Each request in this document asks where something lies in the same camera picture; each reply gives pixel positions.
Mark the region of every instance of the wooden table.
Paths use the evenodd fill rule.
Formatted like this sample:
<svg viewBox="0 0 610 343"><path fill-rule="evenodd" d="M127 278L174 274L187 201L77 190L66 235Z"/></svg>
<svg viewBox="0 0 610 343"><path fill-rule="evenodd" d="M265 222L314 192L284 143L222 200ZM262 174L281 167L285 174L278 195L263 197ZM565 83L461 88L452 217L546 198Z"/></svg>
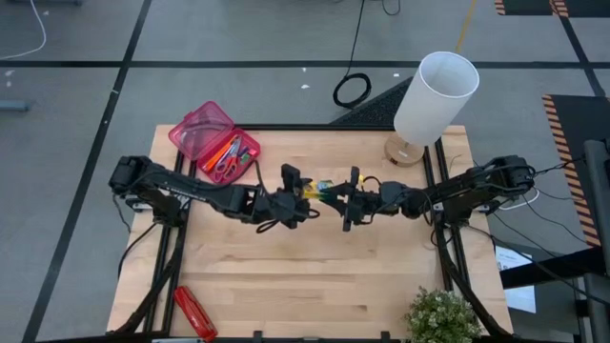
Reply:
<svg viewBox="0 0 610 343"><path fill-rule="evenodd" d="M151 149L151 159L170 170L177 154L168 139L171 127L157 127ZM389 131L249 134L262 147L259 161L269 190L281 185L283 163L314 180L340 183L349 179L352 166L358 166L363 175L380 180L427 186L422 163L402 169L385 159L383 144ZM463 127L448 128L442 140L451 176L472 167ZM189 163L184 167L186 173ZM197 177L206 179L201 172ZM257 184L254 168L239 182ZM367 186L372 190L376 184ZM221 337L252 337L257 330L266 337L379 338L381 331L389 331L392 338L405 337L408 332L400 318L418 287L443 288L437 252L430 242L431 228L422 218L378 215L372 225L343 232L335 210L317 201L312 201L312 207L321 216L299 224L296 230L278 225L256 234L255 226L193 202L179 284L191 288ZM151 220L150 213L135 215L130 242ZM488 230L480 214L473 215L471 224ZM109 329L124 323L150 288L160 232L153 232L125 260ZM473 231L461 234L473 290L500 326L511 332L491 240ZM159 297L156 330L165 296L163 292ZM195 335L177 307L171 334Z"/></svg>

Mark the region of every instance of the table lamp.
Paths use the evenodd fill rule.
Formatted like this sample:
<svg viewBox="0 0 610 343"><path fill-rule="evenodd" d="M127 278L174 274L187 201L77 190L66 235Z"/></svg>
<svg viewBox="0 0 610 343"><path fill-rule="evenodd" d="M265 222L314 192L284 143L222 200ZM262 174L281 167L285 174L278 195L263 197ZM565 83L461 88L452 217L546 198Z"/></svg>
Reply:
<svg viewBox="0 0 610 343"><path fill-rule="evenodd" d="M396 132L385 143L386 157L400 167L417 163L477 87L477 69L464 57L446 51L424 57L394 117Z"/></svg>

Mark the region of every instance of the white lampshade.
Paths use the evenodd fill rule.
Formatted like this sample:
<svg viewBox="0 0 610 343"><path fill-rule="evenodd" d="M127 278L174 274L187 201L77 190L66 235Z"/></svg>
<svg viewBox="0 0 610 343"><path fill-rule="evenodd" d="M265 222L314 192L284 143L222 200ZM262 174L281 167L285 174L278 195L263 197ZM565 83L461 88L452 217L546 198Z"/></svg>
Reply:
<svg viewBox="0 0 610 343"><path fill-rule="evenodd" d="M427 55L394 118L396 133L410 144L434 144L477 87L477 69L464 57L445 51Z"/></svg>

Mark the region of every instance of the red case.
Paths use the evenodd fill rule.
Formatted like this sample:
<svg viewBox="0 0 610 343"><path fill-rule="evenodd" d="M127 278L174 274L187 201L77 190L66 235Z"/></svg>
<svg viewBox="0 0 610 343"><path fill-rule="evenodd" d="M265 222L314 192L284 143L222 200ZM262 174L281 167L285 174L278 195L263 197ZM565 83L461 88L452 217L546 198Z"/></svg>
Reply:
<svg viewBox="0 0 610 343"><path fill-rule="evenodd" d="M180 286L173 292L173 300L187 316L197 335L206 343L212 342L218 335L218 330L212 323L208 314L186 286Z"/></svg>
<svg viewBox="0 0 610 343"><path fill-rule="evenodd" d="M260 155L260 145L242 129L236 129L233 119L214 101L208 101L188 113L182 122L170 131L169 137L185 156L192 161L196 160L197 167L214 181L214 170L205 171L203 167L235 135L241 136L239 150L250 148L251 157L243 165L237 163L237 169L231 177L217 182L227 184L235 181Z"/></svg>

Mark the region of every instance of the green plant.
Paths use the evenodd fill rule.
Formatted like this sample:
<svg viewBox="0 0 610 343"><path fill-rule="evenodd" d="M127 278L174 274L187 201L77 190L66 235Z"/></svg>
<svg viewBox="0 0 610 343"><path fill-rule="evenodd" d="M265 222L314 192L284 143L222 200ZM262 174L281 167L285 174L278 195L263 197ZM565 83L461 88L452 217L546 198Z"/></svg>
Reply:
<svg viewBox="0 0 610 343"><path fill-rule="evenodd" d="M467 301L453 292L428 292L421 287L404 319L411 328L412 343L470 343L481 331Z"/></svg>

